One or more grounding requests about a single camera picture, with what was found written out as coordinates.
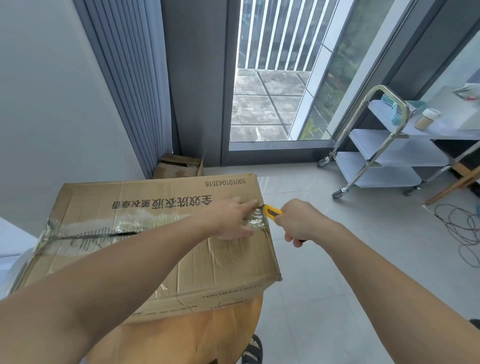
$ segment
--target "white lid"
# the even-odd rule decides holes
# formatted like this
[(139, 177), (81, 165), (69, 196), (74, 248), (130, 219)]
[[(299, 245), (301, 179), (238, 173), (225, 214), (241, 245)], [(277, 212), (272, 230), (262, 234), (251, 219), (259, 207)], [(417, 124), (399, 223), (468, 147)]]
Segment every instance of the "white lid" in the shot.
[(422, 114), (426, 118), (429, 118), (431, 120), (435, 120), (442, 113), (440, 111), (438, 111), (437, 109), (428, 108), (428, 109), (425, 109)]

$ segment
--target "floor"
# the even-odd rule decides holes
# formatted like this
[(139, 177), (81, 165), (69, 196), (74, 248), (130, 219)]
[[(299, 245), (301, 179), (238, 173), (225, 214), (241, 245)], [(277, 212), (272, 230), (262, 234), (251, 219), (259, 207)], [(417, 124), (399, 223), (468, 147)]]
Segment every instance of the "floor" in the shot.
[(238, 70), (231, 142), (286, 140), (310, 72)]
[[(480, 270), (458, 255), (458, 243), (422, 204), (455, 181), (446, 173), (405, 197), (397, 188), (354, 187), (340, 200), (331, 193), (346, 184), (334, 162), (207, 168), (207, 175), (253, 172), (264, 202), (276, 207), (297, 197), (342, 222), (370, 247), (409, 274), (465, 318), (480, 318)], [(476, 211), (469, 190), (441, 203)], [(365, 312), (330, 257), (313, 243), (301, 249), (283, 241), (270, 224), (283, 281), (264, 293), (256, 334), (265, 364), (392, 363)]]

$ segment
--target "metal railing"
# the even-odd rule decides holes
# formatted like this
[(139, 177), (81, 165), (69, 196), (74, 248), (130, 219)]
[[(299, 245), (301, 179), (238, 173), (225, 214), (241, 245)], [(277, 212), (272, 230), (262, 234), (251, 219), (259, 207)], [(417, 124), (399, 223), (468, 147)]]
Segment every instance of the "metal railing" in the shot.
[(237, 67), (311, 71), (335, 2), (241, 0)]

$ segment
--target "white shelf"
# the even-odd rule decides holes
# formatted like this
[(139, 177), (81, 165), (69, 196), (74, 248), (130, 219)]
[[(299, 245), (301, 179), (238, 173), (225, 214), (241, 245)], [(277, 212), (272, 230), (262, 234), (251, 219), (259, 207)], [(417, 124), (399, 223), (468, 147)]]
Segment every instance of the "white shelf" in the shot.
[[(387, 130), (354, 129), (350, 139), (365, 159), (370, 158), (390, 135)], [(394, 167), (443, 167), (448, 164), (447, 155), (430, 139), (410, 138), (396, 149), (392, 144), (376, 160), (382, 166)]]
[[(365, 165), (360, 152), (338, 152), (336, 162), (345, 179), (350, 182)], [(369, 167), (355, 183), (358, 187), (412, 187), (421, 178), (412, 167)]]
[[(380, 100), (370, 101), (368, 108), (385, 125), (389, 131), (393, 132), (396, 126), (391, 122), (392, 108)], [(425, 139), (449, 139), (449, 140), (480, 140), (480, 130), (454, 130), (448, 128), (448, 120), (440, 117), (424, 132), (415, 128), (415, 122), (421, 114), (415, 115), (406, 124), (403, 132), (405, 134), (422, 137)]]

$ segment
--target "curtain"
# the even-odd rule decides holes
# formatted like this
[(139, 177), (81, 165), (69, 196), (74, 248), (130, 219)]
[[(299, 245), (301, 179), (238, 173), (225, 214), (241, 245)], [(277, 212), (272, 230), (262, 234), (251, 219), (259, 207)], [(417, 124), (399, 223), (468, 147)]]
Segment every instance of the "curtain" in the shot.
[(74, 0), (146, 178), (172, 151), (159, 0)]

